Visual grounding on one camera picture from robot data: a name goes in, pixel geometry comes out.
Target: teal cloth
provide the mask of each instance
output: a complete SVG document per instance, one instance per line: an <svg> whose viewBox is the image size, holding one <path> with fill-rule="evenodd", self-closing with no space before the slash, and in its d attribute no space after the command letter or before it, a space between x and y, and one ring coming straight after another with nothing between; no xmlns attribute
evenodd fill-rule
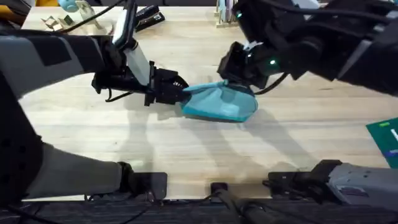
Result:
<svg viewBox="0 0 398 224"><path fill-rule="evenodd" d="M258 107L254 95L230 88L228 81L190 86L184 91L192 96L182 102L183 114L244 122Z"/></svg>

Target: wood grain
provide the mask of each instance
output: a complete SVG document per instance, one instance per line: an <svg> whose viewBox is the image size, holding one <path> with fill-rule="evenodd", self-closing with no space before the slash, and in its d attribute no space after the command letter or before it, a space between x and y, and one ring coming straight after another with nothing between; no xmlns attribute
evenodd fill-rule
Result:
<svg viewBox="0 0 398 224"><path fill-rule="evenodd" d="M99 21L115 22L120 10ZM220 58L244 40L239 28L216 29L213 7L161 11L165 22L136 34L147 59L179 71L191 85L220 80ZM61 12L34 7L24 28L44 29L40 18ZM105 103L92 78L35 91L21 104L44 141L60 149L168 173L168 198L203 198L216 181L234 184L239 195L266 196L260 183L268 172L310 170L322 159L388 167L365 125L397 116L398 99L391 96L306 74L259 96L259 110L246 123L216 123L184 118L177 106L145 107L142 95Z"/></svg>

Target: black wire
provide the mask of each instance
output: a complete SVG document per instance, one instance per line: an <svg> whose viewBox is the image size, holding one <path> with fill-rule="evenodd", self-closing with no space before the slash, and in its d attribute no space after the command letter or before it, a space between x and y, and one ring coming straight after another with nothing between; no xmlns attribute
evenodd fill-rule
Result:
<svg viewBox="0 0 398 224"><path fill-rule="evenodd" d="M268 93L269 91L273 90L275 87L279 86L279 84L285 80L285 78L288 76L288 73L283 73L274 83L272 83L271 85L269 85L267 88L258 91L257 93L254 93L255 95L263 95L265 93Z"/></svg>
<svg viewBox="0 0 398 224"><path fill-rule="evenodd" d="M37 202L34 203L34 205L37 204L37 209L36 211L33 213L34 216L37 216L37 214L45 207L46 203L45 202ZM17 224L23 224L25 222L26 218L25 217L19 217L19 220L17 222Z"/></svg>
<svg viewBox="0 0 398 224"><path fill-rule="evenodd" d="M297 7L289 7L283 4L279 4L272 0L260 0L276 9L280 9L285 12L290 12L294 14L304 14L304 15L329 15L329 16L343 16L343 17L353 17L357 19L367 19L370 21L381 22L383 24L390 23L391 19L383 16L378 16L366 12L353 12L349 10L332 10L332 9L300 9Z"/></svg>
<svg viewBox="0 0 398 224"><path fill-rule="evenodd" d="M315 220L311 220L311 219L309 219L309 218L307 218L307 217L305 217L303 215L296 215L296 214L293 214L293 213L290 213L290 212L286 212L286 211L280 210L278 208L269 206L269 205L267 205L266 203L263 203L263 202L253 202L252 201L252 202L248 202L246 205L250 205L250 204L257 205L257 206L260 206L260 207L266 207L269 210L272 210L272 211L275 211L275 212L279 212L281 214L284 214L284 215L287 215L287 216L290 216L290 217L294 217L294 218L296 218L296 219L298 219L300 221L303 221L303 222L309 222L309 223L313 223L313 224L322 224L322 223L317 222Z"/></svg>
<svg viewBox="0 0 398 224"><path fill-rule="evenodd" d="M136 220L137 218L139 218L141 215L145 214L146 212L148 212L153 206L155 206L155 204L151 204L149 206L147 206L146 208L144 208L141 212L139 212L137 215L134 215L133 217L131 217L129 220L126 220L120 224L127 224L129 222L132 222L134 220Z"/></svg>
<svg viewBox="0 0 398 224"><path fill-rule="evenodd" d="M16 208L16 207L13 207L13 206L10 206L10 205L6 205L6 206L4 206L4 208L7 209L11 213L19 215L21 218L29 218L31 220L35 220L37 222L41 222L41 223L45 223L45 224L59 224L59 223L54 222L54 221L50 221L50 220L47 220L47 219L44 219L44 218L40 218L40 217L38 217L36 215L31 215L31 214L29 214L27 212L24 212L23 210L21 210L19 208Z"/></svg>
<svg viewBox="0 0 398 224"><path fill-rule="evenodd" d="M95 14L94 16L91 16L90 18L88 18L88 19L86 19L86 20L84 20L84 21L81 21L81 22L79 22L78 24L73 25L73 26L71 26L71 27L69 27L69 28L67 28L67 29L61 30L60 32L61 32L61 33L69 33L69 32L71 32L71 31L73 31L73 30L75 30L75 29L81 27L82 25L86 24L87 22L92 21L92 20L98 18L99 16L102 16L103 14L107 13L109 10L111 10L112 8L114 8L115 6L117 6L118 4L122 3L123 1L125 1L125 0L118 0L116 3L110 5L109 7L107 7L107 8L104 9L103 11L101 11L101 12Z"/></svg>

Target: robotic arm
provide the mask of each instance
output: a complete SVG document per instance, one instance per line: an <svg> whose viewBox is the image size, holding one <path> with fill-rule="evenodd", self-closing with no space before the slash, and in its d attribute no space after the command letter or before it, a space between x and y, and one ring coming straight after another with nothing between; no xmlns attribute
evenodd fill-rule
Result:
<svg viewBox="0 0 398 224"><path fill-rule="evenodd" d="M291 0L242 0L233 13L250 44L232 44L218 68L224 79L264 88L275 73L297 80L309 71L398 92L398 7L390 2L334 0L303 10Z"/></svg>
<svg viewBox="0 0 398 224"><path fill-rule="evenodd" d="M132 37L135 26L148 25L146 12L137 13L135 2L128 1L114 37L0 31L0 104L5 108L0 110L0 205L26 197L116 191L133 195L151 191L157 199L165 197L165 173L137 174L123 162L97 161L58 150L41 141L17 102L33 90L95 73L92 85L98 93L124 90L145 94L146 106L155 101L174 104L185 95L182 90L187 83L177 72L148 62Z"/></svg>

